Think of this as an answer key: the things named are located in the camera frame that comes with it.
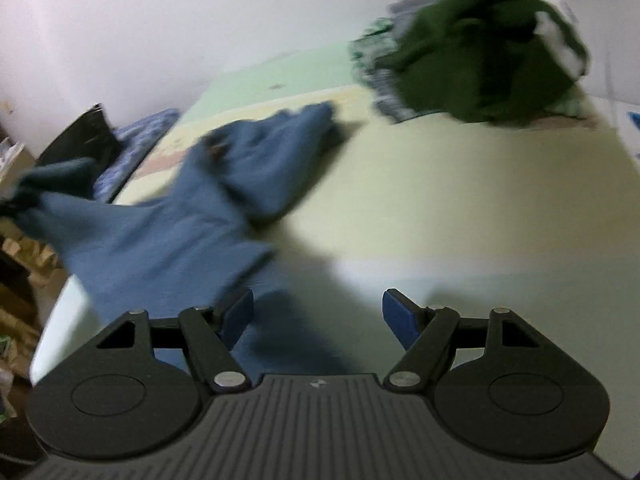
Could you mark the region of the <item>blue fleece garment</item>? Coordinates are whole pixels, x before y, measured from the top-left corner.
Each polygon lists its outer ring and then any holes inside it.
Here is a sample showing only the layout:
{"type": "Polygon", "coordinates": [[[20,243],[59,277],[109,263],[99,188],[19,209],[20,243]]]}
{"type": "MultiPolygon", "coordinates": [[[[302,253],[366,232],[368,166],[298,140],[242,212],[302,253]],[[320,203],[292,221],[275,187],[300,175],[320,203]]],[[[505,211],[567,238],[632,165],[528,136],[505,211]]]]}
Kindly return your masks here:
{"type": "Polygon", "coordinates": [[[346,361],[303,314],[274,249],[255,234],[299,200],[343,139],[328,102],[281,110],[202,136],[163,196],[131,206],[93,200],[84,182],[92,162],[76,159],[30,170],[1,213],[54,249],[103,324],[138,309],[173,318],[245,287],[255,314],[232,353],[251,378],[344,374],[346,361]]]}

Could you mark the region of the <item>pastel patterned bed sheet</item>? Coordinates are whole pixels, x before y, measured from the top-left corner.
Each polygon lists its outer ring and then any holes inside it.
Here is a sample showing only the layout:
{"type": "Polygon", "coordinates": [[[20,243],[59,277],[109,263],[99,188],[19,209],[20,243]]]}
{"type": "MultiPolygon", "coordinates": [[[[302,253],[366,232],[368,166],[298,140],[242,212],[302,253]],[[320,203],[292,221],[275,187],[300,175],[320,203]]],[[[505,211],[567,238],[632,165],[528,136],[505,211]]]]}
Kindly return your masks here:
{"type": "Polygon", "coordinates": [[[198,136],[235,119],[333,100],[355,127],[318,182],[269,228],[297,304],[355,377],[268,379],[215,401],[185,438],[120,463],[53,457],[38,479],[611,479],[639,468],[639,166],[601,116],[582,124],[392,125],[347,81],[337,48],[215,82],[118,196],[164,194],[198,136]],[[611,415],[593,453],[529,465],[468,448],[425,402],[381,388],[400,347],[387,287],[490,318],[506,307],[604,383],[611,415]]]}

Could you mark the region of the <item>blue checkered blanket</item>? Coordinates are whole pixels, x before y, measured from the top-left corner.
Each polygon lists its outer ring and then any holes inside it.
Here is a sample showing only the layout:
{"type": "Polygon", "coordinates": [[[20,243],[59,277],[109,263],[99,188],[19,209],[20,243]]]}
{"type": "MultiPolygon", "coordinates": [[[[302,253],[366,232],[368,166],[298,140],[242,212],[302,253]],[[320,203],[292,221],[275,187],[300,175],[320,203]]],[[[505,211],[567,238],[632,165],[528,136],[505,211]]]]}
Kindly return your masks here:
{"type": "Polygon", "coordinates": [[[111,203],[134,172],[150,154],[155,145],[178,122],[180,112],[168,108],[141,118],[132,124],[113,131],[122,151],[116,160],[96,179],[93,198],[101,203],[111,203]]]}

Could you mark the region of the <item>black bag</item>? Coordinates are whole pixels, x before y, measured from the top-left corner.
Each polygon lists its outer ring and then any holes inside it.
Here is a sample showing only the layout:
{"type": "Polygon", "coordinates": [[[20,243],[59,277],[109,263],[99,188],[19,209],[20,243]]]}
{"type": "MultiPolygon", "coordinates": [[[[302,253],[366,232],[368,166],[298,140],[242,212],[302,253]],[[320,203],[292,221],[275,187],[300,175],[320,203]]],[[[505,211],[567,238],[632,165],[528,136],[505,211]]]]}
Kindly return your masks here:
{"type": "Polygon", "coordinates": [[[91,158],[104,171],[122,154],[122,144],[98,103],[79,116],[39,155],[37,166],[47,166],[78,158],[91,158]]]}

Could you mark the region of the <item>dark green garment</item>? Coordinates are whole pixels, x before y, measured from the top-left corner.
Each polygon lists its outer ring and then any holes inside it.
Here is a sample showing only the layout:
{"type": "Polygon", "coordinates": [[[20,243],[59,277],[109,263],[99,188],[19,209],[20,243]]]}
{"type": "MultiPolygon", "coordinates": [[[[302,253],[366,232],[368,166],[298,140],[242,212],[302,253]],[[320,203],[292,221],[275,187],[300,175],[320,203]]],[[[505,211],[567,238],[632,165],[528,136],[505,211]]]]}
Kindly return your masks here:
{"type": "Polygon", "coordinates": [[[562,0],[437,0],[416,14],[392,53],[404,103],[462,122],[518,122],[561,101],[590,55],[562,0]]]}

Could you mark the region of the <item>green white striped garment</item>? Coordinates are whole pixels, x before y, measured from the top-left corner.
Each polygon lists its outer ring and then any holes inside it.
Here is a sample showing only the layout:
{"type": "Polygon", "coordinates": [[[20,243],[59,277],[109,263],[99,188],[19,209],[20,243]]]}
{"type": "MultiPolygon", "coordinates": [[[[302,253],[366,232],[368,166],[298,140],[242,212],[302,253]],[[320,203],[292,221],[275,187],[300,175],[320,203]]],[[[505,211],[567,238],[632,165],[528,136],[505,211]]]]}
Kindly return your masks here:
{"type": "Polygon", "coordinates": [[[373,92],[373,106],[395,124],[408,122],[419,114],[408,107],[396,89],[396,78],[391,70],[379,68],[376,63],[397,50],[391,18],[377,18],[348,46],[352,76],[373,92]]]}

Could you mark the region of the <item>grey blue garment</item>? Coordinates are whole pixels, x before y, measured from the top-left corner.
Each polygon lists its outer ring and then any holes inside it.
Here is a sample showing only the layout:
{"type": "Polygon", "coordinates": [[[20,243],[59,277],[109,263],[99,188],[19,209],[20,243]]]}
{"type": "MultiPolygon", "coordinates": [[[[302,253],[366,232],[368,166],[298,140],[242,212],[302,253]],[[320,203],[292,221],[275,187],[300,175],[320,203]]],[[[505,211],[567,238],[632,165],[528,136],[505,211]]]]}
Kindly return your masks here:
{"type": "Polygon", "coordinates": [[[430,6],[437,1],[438,0],[399,0],[391,3],[387,10],[392,15],[414,13],[417,10],[424,8],[424,6],[430,6]]]}

